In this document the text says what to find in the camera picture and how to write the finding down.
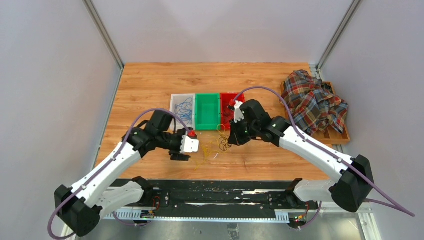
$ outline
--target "plastic bin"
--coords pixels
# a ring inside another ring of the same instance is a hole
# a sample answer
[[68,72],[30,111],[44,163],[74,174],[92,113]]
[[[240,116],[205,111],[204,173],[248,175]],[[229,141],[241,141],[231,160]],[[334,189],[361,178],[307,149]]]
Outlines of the plastic bin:
[[[221,99],[221,124],[225,126],[225,130],[230,130],[230,121],[234,118],[234,111],[228,108],[230,101],[233,100],[238,92],[222,92],[219,96]],[[237,101],[245,102],[245,94],[242,93]]]
[[[172,94],[169,110],[181,118],[187,127],[195,129],[195,105],[196,95],[194,93]],[[171,122],[169,128],[174,130],[174,121]],[[177,121],[176,129],[182,128],[183,125]]]
[[196,130],[221,129],[221,101],[219,93],[196,94],[195,126]]

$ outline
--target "metal frame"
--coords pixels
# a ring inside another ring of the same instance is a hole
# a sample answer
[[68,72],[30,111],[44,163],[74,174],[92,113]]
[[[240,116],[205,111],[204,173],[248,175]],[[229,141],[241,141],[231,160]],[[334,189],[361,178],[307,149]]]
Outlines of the metal frame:
[[352,3],[350,4],[349,8],[347,9],[346,14],[343,17],[343,20],[340,22],[340,25],[338,26],[337,30],[335,31],[335,33],[334,33],[332,39],[330,40],[327,48],[325,49],[324,53],[322,54],[321,58],[319,59],[319,62],[316,64],[316,69],[317,69],[318,73],[321,71],[324,64],[326,64],[330,54],[332,53],[334,47],[338,43],[341,35],[345,31],[345,29],[348,26],[349,22],[351,21],[352,17],[356,13],[361,2],[362,2],[362,0],[353,0]]
[[96,25],[98,31],[100,32],[101,37],[104,40],[104,43],[106,44],[107,48],[109,49],[110,53],[112,54],[113,58],[115,59],[116,64],[121,69],[121,71],[124,70],[124,62],[122,61],[118,50],[116,49],[114,43],[112,42],[111,37],[108,34],[108,31],[105,28],[105,25],[103,24],[102,20],[100,19],[99,13],[97,12],[96,8],[94,7],[94,4],[92,0],[82,0],[85,7],[87,8],[88,13],[93,19],[94,24]]

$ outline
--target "red plastic bin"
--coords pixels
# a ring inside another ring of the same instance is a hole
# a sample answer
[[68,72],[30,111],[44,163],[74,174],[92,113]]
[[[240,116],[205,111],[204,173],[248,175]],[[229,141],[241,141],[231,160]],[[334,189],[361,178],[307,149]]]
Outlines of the red plastic bin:
[[[221,124],[225,126],[225,130],[230,130],[230,121],[234,118],[234,111],[228,108],[230,105],[230,101],[233,100],[238,92],[222,92],[219,94],[219,98],[221,101]],[[245,102],[245,94],[241,94],[237,101]]]

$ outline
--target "red component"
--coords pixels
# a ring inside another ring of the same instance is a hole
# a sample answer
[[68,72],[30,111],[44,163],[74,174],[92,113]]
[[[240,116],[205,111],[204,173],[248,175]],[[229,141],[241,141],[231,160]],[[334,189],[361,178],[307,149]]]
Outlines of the red component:
[[[233,99],[239,94],[238,92],[222,92],[219,94],[221,100],[221,124],[225,126],[225,130],[230,130],[230,121],[234,118],[234,111],[230,110],[228,106],[236,104]],[[242,93],[237,101],[245,102],[245,94]]]
[[196,132],[195,132],[195,131],[190,131],[190,132],[188,133],[188,136],[189,136],[189,137],[196,137]]

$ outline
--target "clear plastic bin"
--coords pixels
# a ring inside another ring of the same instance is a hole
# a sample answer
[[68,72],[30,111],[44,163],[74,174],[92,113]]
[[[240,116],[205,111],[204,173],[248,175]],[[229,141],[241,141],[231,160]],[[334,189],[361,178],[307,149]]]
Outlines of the clear plastic bin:
[[[172,94],[169,110],[175,113],[189,128],[195,129],[195,102],[196,94]],[[176,122],[176,129],[182,129],[183,125]],[[169,129],[174,130],[174,121],[171,122]]]

